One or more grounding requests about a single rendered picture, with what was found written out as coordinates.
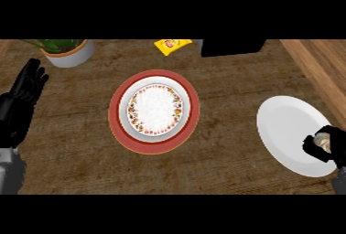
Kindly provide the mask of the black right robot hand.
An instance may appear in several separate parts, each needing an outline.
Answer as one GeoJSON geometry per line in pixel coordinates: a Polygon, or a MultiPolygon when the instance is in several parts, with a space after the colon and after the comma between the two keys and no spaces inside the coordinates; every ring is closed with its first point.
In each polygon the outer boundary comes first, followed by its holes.
{"type": "Polygon", "coordinates": [[[305,152],[318,158],[326,163],[333,160],[336,162],[338,168],[346,167],[346,132],[326,125],[315,135],[309,135],[303,141],[305,152]],[[330,153],[315,144],[315,139],[320,133],[327,133],[330,135],[330,153]]]}

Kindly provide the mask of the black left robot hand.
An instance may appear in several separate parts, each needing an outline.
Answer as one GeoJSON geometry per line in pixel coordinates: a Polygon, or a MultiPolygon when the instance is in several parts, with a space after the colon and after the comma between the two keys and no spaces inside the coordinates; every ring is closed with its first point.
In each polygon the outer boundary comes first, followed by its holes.
{"type": "Polygon", "coordinates": [[[30,59],[11,91],[0,95],[0,148],[15,148],[24,141],[48,80],[40,60],[30,59]]]}

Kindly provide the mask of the pale cupcake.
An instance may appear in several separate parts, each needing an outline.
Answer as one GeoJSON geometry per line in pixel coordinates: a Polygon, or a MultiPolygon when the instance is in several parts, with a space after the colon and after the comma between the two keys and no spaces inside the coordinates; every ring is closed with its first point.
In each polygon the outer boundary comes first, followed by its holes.
{"type": "Polygon", "coordinates": [[[329,133],[318,133],[314,138],[314,143],[324,149],[327,153],[332,153],[329,133]]]}

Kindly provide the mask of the plain white plate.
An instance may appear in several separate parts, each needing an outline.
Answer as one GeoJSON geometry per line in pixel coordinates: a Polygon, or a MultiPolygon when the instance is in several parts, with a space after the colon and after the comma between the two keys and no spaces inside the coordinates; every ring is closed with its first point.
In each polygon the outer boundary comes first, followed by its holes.
{"type": "Polygon", "coordinates": [[[330,125],[315,107],[292,96],[274,96],[258,111],[258,131],[264,145],[275,160],[299,175],[329,176],[338,169],[303,151],[309,135],[330,125]]]}

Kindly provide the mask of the white plate with floral rim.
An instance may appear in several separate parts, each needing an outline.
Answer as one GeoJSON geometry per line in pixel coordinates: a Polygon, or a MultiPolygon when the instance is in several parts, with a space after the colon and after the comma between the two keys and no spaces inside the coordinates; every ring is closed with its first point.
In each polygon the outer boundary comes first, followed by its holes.
{"type": "Polygon", "coordinates": [[[130,85],[120,97],[120,125],[141,142],[160,143],[173,138],[188,122],[190,114],[187,89],[169,77],[145,77],[130,85]]]}

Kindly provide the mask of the white plant pot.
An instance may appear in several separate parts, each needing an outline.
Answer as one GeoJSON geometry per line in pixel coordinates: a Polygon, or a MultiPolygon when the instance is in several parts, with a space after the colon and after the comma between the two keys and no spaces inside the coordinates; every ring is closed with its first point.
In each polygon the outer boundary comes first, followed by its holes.
{"type": "Polygon", "coordinates": [[[73,68],[91,59],[95,53],[95,44],[91,39],[86,39],[80,46],[65,53],[51,54],[45,50],[42,53],[57,67],[73,68]]]}

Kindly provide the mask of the green plant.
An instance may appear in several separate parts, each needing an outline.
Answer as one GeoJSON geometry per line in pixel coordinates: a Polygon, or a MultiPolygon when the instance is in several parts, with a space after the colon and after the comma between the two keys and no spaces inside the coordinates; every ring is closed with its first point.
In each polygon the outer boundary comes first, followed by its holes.
{"type": "Polygon", "coordinates": [[[61,54],[74,50],[85,42],[83,39],[24,39],[24,42],[51,54],[61,54]]]}

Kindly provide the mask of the red round placemat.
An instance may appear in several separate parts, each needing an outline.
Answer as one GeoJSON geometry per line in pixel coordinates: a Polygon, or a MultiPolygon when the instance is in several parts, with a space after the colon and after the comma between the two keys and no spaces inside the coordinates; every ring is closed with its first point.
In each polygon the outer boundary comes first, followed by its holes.
{"type": "Polygon", "coordinates": [[[188,79],[176,72],[165,69],[151,69],[142,71],[138,74],[135,74],[129,79],[126,79],[126,81],[119,86],[119,89],[114,92],[113,99],[110,101],[108,125],[113,135],[119,140],[120,144],[133,152],[139,154],[163,154],[175,150],[185,143],[191,134],[194,133],[194,130],[197,128],[199,117],[200,117],[200,100],[197,96],[197,91],[188,79]],[[153,76],[167,77],[182,85],[182,87],[187,90],[188,98],[191,101],[191,111],[190,111],[187,124],[182,127],[182,130],[178,132],[178,134],[170,139],[159,143],[145,143],[136,140],[125,131],[125,127],[122,126],[119,118],[119,105],[120,105],[120,100],[125,96],[125,92],[128,91],[130,86],[144,78],[153,76]]]}

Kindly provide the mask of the pale wooden board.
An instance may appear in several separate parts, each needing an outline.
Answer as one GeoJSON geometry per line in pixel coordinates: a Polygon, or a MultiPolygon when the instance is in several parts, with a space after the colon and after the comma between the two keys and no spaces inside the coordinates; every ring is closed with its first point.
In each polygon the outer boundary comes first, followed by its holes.
{"type": "Polygon", "coordinates": [[[281,39],[281,44],[346,129],[346,39],[281,39]]]}

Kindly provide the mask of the yellow snack bag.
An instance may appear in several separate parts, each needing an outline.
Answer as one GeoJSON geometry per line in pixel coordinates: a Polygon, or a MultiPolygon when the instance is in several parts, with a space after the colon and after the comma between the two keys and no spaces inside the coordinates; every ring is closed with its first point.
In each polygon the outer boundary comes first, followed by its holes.
{"type": "Polygon", "coordinates": [[[193,43],[191,39],[162,39],[154,42],[154,46],[160,49],[166,56],[179,48],[193,43]]]}

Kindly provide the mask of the black appliance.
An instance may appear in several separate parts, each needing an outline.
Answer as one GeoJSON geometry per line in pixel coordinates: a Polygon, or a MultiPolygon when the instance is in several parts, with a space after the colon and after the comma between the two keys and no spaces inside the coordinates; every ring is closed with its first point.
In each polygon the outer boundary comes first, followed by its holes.
{"type": "Polygon", "coordinates": [[[258,53],[264,44],[264,39],[231,39],[227,41],[219,39],[204,39],[201,45],[201,56],[206,58],[258,53]]]}

